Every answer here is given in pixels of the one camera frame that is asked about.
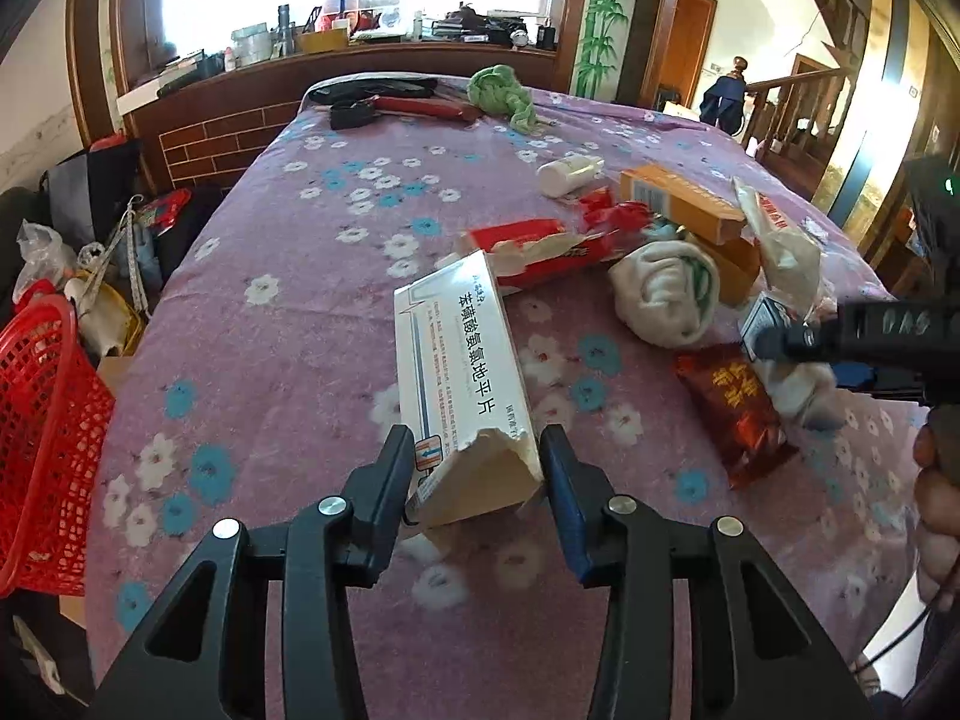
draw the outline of pink bedsheet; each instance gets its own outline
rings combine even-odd
[[[738,175],[821,235],[838,295],[884,295],[842,233],[719,130],[545,92],[536,104],[553,122],[536,137],[492,118],[336,133],[306,107],[230,193],[171,279],[107,436],[86,580],[98,679],[213,522],[290,517],[376,456],[400,416],[392,291],[465,227],[567,218],[536,190],[545,161],[597,153],[616,175],[656,160],[731,201]],[[582,459],[668,517],[741,517],[844,656],[859,652],[912,571],[922,410],[843,394],[837,436],[795,431],[801,461],[731,493],[670,353],[618,322],[604,269],[505,305],[538,426],[563,423]],[[733,319],[721,311],[710,338],[734,338]],[[371,717],[584,717],[606,593],[565,570],[548,510],[448,536],[449,551],[398,548],[352,595]],[[276,716],[275,675],[268,693]]]

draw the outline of red basket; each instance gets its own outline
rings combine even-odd
[[[113,396],[62,295],[0,333],[0,598],[83,595],[86,529]]]

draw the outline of green cloth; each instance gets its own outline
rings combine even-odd
[[[467,99],[484,113],[510,116],[510,126],[524,135],[530,135],[536,127],[533,99],[520,86],[510,65],[494,65],[474,73],[467,84]]]

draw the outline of staircase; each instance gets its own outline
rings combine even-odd
[[[870,15],[855,0],[813,0],[827,25],[841,65],[859,67],[867,49]]]
[[[757,138],[757,162],[805,200],[813,199],[847,117],[853,90],[839,119],[835,113],[850,74],[850,68],[841,67],[747,86],[754,112],[744,130],[743,148]],[[769,100],[774,92],[775,103]]]

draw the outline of hand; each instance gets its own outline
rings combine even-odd
[[[913,488],[921,520],[917,530],[917,589],[923,603],[929,603],[960,555],[960,488],[949,483],[937,469],[937,447],[928,425],[920,428],[913,445],[913,459],[920,466]],[[937,604],[939,610],[948,611],[957,592],[960,576],[954,576],[944,591]]]

